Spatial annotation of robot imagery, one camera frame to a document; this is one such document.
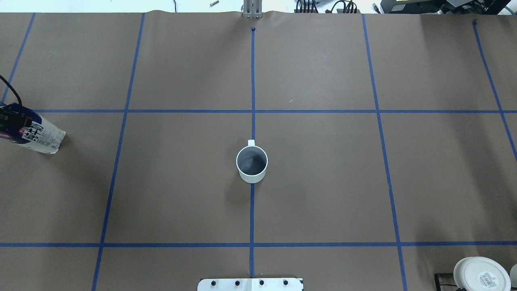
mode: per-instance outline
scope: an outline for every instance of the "white bracket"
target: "white bracket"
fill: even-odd
[[[197,291],[303,291],[303,279],[203,279]]]
[[[262,18],[262,0],[244,0],[242,6],[242,16],[244,18]]]

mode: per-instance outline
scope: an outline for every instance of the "cable connector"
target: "cable connector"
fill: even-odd
[[[375,12],[381,14],[381,11],[379,10],[379,7],[377,7],[377,4],[373,3],[372,8],[373,8],[373,10],[375,10]]]

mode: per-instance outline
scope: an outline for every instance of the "white floor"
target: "white floor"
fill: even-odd
[[[210,7],[215,0],[176,0],[178,12],[226,12],[240,11],[241,0],[219,0],[219,3]],[[380,6],[380,0],[354,0],[361,13],[375,13],[372,3]],[[263,11],[293,12],[295,0],[263,0]],[[334,0],[323,0],[318,5],[320,13],[330,9]],[[517,0],[508,5],[513,11],[517,10]],[[163,10],[174,12],[173,0],[0,0],[0,12],[148,12]],[[510,14],[507,10],[500,14]]]

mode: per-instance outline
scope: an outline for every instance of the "white mug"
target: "white mug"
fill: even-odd
[[[267,154],[255,145],[255,140],[248,140],[248,146],[239,151],[236,158],[240,177],[250,183],[260,182],[266,175]]]

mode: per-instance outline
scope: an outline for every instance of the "vertical blue line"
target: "vertical blue line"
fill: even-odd
[[[391,203],[391,215],[393,217],[393,226],[395,228],[395,238],[397,240],[397,251],[399,253],[399,264],[400,264],[400,274],[402,276],[402,286],[404,288],[404,291],[407,291],[406,271],[404,269],[404,258],[402,255],[402,247],[400,245],[399,223],[397,220],[397,209],[395,207],[395,199],[393,197],[393,187],[391,185],[391,175],[389,172],[388,155],[386,153],[386,144],[384,142],[384,131],[383,131],[382,120],[381,120],[381,112],[379,110],[379,101],[377,98],[377,88],[375,86],[375,77],[373,75],[372,55],[370,53],[370,44],[368,42],[368,31],[366,28],[366,18],[364,17],[364,14],[362,14],[361,16],[362,16],[362,27],[364,30],[364,41],[366,43],[366,53],[368,55],[368,65],[370,67],[370,79],[372,81],[373,99],[375,101],[375,110],[377,111],[377,124],[379,127],[379,135],[381,137],[381,147],[382,147],[383,158],[384,158],[384,169],[386,171],[386,181],[388,182],[388,192],[389,192],[389,199],[390,199],[390,203]]]
[[[22,56],[23,48],[25,47],[25,43],[27,42],[27,38],[29,37],[29,32],[31,32],[32,24],[34,23],[34,17],[36,17],[36,14],[33,13],[31,17],[31,21],[29,22],[29,26],[27,27],[27,31],[25,31],[25,37],[23,38],[22,45],[20,46],[20,49],[18,50],[18,55],[16,56],[16,61],[14,62],[14,65],[12,66],[11,75],[9,75],[9,83],[12,82],[12,79],[14,77],[14,72],[16,71],[16,68],[18,67],[18,61],[20,61],[20,57]],[[2,96],[2,103],[5,102],[5,98],[7,97],[7,90],[9,90],[8,87],[5,87],[4,94]]]
[[[255,26],[251,27],[251,139],[255,139]],[[255,184],[250,186],[250,278],[254,275]]]
[[[255,26],[251,27],[251,139],[255,139]]]
[[[142,13],[142,18],[140,20],[140,29],[138,32],[138,39],[136,41],[136,49],[134,52],[133,68],[131,69],[131,77],[129,79],[128,94],[126,97],[126,107],[124,110],[124,117],[122,118],[122,126],[120,127],[120,135],[118,137],[117,154],[115,156],[115,164],[113,166],[113,174],[111,177],[110,192],[108,194],[108,203],[106,204],[106,211],[104,213],[104,222],[102,224],[102,233],[101,233],[101,237],[100,237],[101,246],[99,247],[99,252],[97,254],[97,262],[95,264],[94,279],[92,282],[92,291],[95,291],[95,289],[97,288],[97,279],[99,278],[100,262],[101,262],[101,258],[102,258],[102,251],[104,249],[104,239],[106,237],[108,219],[110,217],[111,201],[113,198],[113,189],[115,188],[115,179],[117,177],[118,161],[120,159],[120,150],[122,149],[122,141],[124,139],[124,131],[126,129],[126,119],[127,119],[127,115],[128,115],[129,102],[131,100],[131,91],[132,91],[132,87],[133,87],[134,72],[136,70],[136,62],[138,60],[138,52],[140,50],[140,40],[142,39],[142,30],[144,28],[144,19],[145,19],[145,13]]]
[[[481,54],[481,59],[483,60],[483,65],[485,66],[486,75],[488,76],[488,81],[490,82],[490,87],[492,87],[492,92],[494,93],[495,101],[497,103],[497,107],[499,108],[499,113],[501,114],[501,119],[503,120],[503,124],[505,126],[506,135],[508,136],[508,140],[510,141],[510,145],[512,147],[513,157],[517,161],[517,151],[515,150],[515,145],[513,144],[512,134],[510,133],[510,128],[508,128],[508,124],[506,123],[506,117],[503,112],[503,107],[501,105],[501,102],[499,101],[499,96],[497,95],[494,81],[492,80],[492,74],[490,74],[490,70],[488,69],[488,64],[486,63],[486,59],[484,57],[483,47],[481,46],[481,41],[479,39],[477,24],[478,24],[478,20],[475,19],[472,22],[472,27],[474,28],[474,34],[476,34],[476,41],[478,43],[479,53]]]

